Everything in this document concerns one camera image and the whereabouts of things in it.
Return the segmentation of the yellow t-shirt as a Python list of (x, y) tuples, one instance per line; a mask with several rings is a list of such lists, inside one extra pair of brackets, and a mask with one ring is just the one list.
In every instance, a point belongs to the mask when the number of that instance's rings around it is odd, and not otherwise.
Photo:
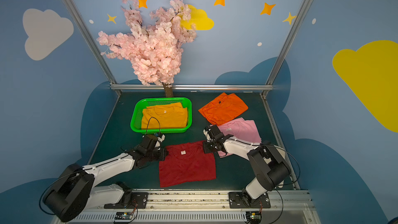
[(181, 129), (188, 123), (188, 109), (180, 102), (143, 109), (141, 129)]

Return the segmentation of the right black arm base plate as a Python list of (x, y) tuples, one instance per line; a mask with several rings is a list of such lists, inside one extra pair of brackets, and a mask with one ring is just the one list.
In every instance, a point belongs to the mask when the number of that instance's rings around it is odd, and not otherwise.
[(232, 191), (228, 193), (230, 208), (271, 208), (267, 192), (253, 199), (247, 192)]

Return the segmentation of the orange t-shirt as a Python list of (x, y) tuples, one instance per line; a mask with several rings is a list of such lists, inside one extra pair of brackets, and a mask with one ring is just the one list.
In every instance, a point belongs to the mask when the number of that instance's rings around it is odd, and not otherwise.
[(222, 93), (199, 109), (199, 113), (213, 125), (223, 125), (248, 110), (248, 106), (235, 93)]

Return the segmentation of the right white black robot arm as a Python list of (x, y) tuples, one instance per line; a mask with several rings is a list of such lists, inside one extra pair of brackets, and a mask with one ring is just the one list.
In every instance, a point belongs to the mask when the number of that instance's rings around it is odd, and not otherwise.
[(216, 125), (208, 125), (203, 133), (205, 153), (222, 151), (244, 158), (250, 162), (255, 178), (243, 189), (243, 199), (253, 201), (264, 193), (273, 191), (291, 175), (291, 168), (282, 155), (282, 148), (273, 144), (264, 145), (240, 140), (230, 134), (224, 135)]

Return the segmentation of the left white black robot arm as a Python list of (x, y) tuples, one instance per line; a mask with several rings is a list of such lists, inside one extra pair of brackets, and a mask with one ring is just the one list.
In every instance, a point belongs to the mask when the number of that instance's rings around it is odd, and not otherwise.
[(100, 183), (124, 172), (143, 167), (148, 162), (163, 161), (168, 152), (161, 145), (161, 132), (146, 134), (140, 144), (130, 151), (86, 166), (72, 164), (40, 196), (39, 208), (49, 208), (64, 223), (86, 209), (107, 204), (118, 204), (129, 188), (120, 184), (99, 186)]

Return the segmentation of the pink t-shirt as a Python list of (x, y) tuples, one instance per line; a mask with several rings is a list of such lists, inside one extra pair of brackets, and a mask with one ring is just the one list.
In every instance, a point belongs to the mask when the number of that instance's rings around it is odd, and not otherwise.
[(249, 143), (262, 142), (254, 120), (237, 118), (218, 126), (218, 128), (225, 136), (230, 134), (240, 140), (247, 141)]

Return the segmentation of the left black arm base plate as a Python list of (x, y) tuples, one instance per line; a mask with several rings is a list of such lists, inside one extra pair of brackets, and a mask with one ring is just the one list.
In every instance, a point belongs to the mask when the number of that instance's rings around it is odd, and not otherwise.
[(127, 191), (117, 203), (105, 204), (104, 209), (145, 209), (149, 193)]

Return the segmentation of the dark red t-shirt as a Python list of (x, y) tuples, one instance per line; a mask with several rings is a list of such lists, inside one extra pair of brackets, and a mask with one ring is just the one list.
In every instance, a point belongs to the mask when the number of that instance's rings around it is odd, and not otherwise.
[(204, 152), (202, 141), (170, 145), (166, 150), (169, 154), (159, 162), (160, 187), (217, 178), (214, 154)]

